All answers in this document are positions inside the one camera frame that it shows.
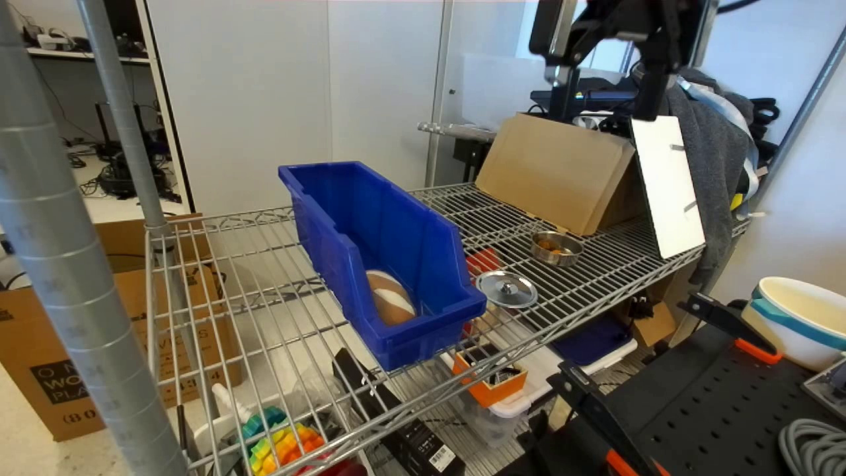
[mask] wire rack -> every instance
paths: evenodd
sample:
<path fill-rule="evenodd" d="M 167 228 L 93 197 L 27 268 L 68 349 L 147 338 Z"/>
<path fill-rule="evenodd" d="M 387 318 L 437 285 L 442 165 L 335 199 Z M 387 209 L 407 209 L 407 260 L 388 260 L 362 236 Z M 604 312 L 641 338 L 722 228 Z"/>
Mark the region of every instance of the wire rack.
<path fill-rule="evenodd" d="M 600 236 L 585 244 L 574 264 L 547 268 L 531 256 L 528 244 L 535 230 L 547 228 L 541 219 L 471 185 L 432 187 L 418 197 L 459 228 L 465 255 L 494 250 L 507 269 L 527 275 L 540 292 L 540 303 L 523 312 L 487 312 L 475 320 L 471 338 L 504 341 L 502 354 L 475 362 L 481 379 L 701 255 L 688 252 L 663 262 L 650 236 Z M 157 346 L 147 351 L 151 367 L 162 396 L 188 415 L 198 448 L 191 468 L 198 473 L 244 473 L 233 468 L 268 437 L 268 432 L 255 437 L 239 432 L 239 418 L 218 404 L 212 383 L 223 383 L 219 394 L 241 402 L 244 412 L 255 412 L 265 427 L 269 427 L 268 407 L 282 410 L 286 424 L 273 432 L 299 424 L 321 432 L 317 451 L 292 464 L 278 460 L 282 473 L 326 472 L 344 459 L 359 459 L 362 448 L 412 418 L 432 418 L 432 429 L 469 464 L 469 473 L 494 473 L 520 456 L 518 444 L 487 451 L 465 429 L 449 427 L 454 415 L 442 402 L 463 391 L 463 379 L 442 379 L 437 361 L 379 371 L 309 268 L 292 209 L 177 219 L 167 232 L 147 232 L 147 256 L 147 345 Z M 350 349 L 372 379 L 335 379 L 338 349 Z M 359 418 L 354 412 L 359 396 L 379 396 L 379 386 L 392 390 L 401 404 L 388 407 L 379 400 L 383 412 Z"/>

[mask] black pegboard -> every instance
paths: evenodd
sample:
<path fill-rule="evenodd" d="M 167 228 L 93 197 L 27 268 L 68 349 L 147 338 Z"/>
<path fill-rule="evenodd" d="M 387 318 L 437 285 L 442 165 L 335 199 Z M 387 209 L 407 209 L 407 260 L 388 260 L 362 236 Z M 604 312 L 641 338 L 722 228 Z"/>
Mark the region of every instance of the black pegboard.
<path fill-rule="evenodd" d="M 806 371 L 763 367 L 703 329 L 607 396 L 634 443 L 675 476 L 789 476 L 778 432 L 793 418 L 831 415 L 803 394 Z M 574 420 L 528 451 L 536 473 L 604 473 L 605 444 Z"/>

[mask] blue storage bin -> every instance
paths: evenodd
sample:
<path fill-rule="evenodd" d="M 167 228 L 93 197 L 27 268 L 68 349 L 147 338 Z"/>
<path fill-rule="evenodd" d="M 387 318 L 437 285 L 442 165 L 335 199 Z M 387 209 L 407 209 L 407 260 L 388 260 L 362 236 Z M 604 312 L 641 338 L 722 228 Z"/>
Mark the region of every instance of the blue storage bin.
<path fill-rule="evenodd" d="M 457 228 L 359 162 L 280 166 L 315 269 L 381 367 L 420 362 L 483 312 Z M 383 326 L 366 269 L 392 272 L 418 318 Z"/>

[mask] wire shelf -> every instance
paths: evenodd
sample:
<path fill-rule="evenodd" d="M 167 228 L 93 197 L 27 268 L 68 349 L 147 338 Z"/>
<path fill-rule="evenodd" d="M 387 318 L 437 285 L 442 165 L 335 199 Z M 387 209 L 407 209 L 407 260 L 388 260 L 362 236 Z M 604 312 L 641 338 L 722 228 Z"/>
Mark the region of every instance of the wire shelf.
<path fill-rule="evenodd" d="M 540 292 L 540 303 L 523 312 L 487 312 L 475 320 L 475 337 L 504 341 L 502 354 L 475 362 L 478 375 L 512 365 L 701 255 L 663 262 L 650 236 L 600 236 L 585 244 L 574 264 L 557 269 L 536 262 L 528 250 L 531 230 L 547 228 L 541 219 L 471 185 L 418 197 L 459 228 L 469 255 L 494 250 L 507 269 L 527 275 Z M 286 424 L 276 429 L 306 424 L 321 432 L 323 448 L 280 464 L 286 473 L 326 472 L 412 418 L 454 418 L 442 402 L 463 391 L 463 379 L 445 381 L 433 361 L 379 371 L 335 297 L 309 268 L 292 209 L 188 217 L 175 219 L 167 232 L 151 230 L 147 332 L 162 394 L 184 407 L 196 435 L 198 456 L 191 468 L 198 473 L 231 473 L 231 464 L 248 460 L 248 448 L 265 437 L 239 432 L 239 418 L 218 407 L 212 381 L 265 427 L 273 404 L 286 412 Z M 334 375 L 338 349 L 350 349 L 372 379 L 340 383 Z M 383 412 L 362 420 L 354 415 L 359 396 L 379 386 L 399 394 L 401 404 L 379 400 Z M 433 432 L 469 460 L 469 473 L 492 473 L 520 456 L 518 444 L 483 452 L 478 443 L 469 443 L 465 429 L 433 424 Z"/>

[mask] metal shelving unit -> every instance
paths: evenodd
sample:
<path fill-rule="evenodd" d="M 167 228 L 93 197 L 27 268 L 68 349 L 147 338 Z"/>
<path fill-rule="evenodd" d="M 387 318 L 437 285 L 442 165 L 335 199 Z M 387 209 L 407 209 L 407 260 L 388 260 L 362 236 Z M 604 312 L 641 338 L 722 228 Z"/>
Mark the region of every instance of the metal shelving unit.
<path fill-rule="evenodd" d="M 502 354 L 478 362 L 481 375 L 561 338 L 701 255 L 696 250 L 663 262 L 650 236 L 600 236 L 585 244 L 574 264 L 555 269 L 536 262 L 528 250 L 531 230 L 547 228 L 541 219 L 471 185 L 432 187 L 420 199 L 459 228 L 469 255 L 496 250 L 504 268 L 535 281 L 540 292 L 540 303 L 523 312 L 487 312 L 475 320 L 474 337 L 494 337 L 507 345 Z M 170 250 L 170 255 L 154 262 L 154 250 Z M 228 473 L 228 460 L 248 459 L 245 448 L 261 439 L 261 435 L 244 439 L 228 415 L 214 424 L 218 410 L 208 391 L 202 391 L 203 400 L 188 402 L 184 390 L 208 390 L 212 375 L 248 410 L 259 410 L 256 402 L 278 404 L 288 415 L 280 429 L 317 427 L 326 444 L 286 472 L 327 468 L 412 418 L 454 418 L 448 404 L 440 404 L 463 391 L 463 379 L 445 381 L 433 367 L 437 361 L 392 374 L 376 371 L 376 379 L 347 383 L 334 375 L 334 354 L 340 346 L 367 371 L 379 365 L 309 268 L 309 256 L 296 240 L 292 209 L 177 219 L 170 232 L 147 232 L 147 252 L 147 326 L 151 345 L 159 341 L 159 351 L 151 351 L 151 367 L 159 374 L 162 391 L 184 404 L 192 432 L 208 429 L 212 437 L 208 451 L 191 464 L 192 468 Z M 175 308 L 175 283 L 184 283 L 191 297 L 184 310 Z M 236 351 L 225 361 L 219 354 L 208 361 L 198 345 L 202 333 L 225 349 L 228 326 Z M 191 367 L 177 351 L 184 333 L 196 346 L 198 367 Z M 173 354 L 167 367 L 159 367 L 162 351 Z M 362 420 L 352 410 L 376 386 L 399 394 L 401 407 L 387 407 L 383 415 Z M 334 412 L 344 432 L 327 432 L 317 418 L 323 412 Z M 433 432 L 454 444 L 471 473 L 492 473 L 520 456 L 518 444 L 483 452 L 483 444 L 454 427 L 433 424 Z"/>

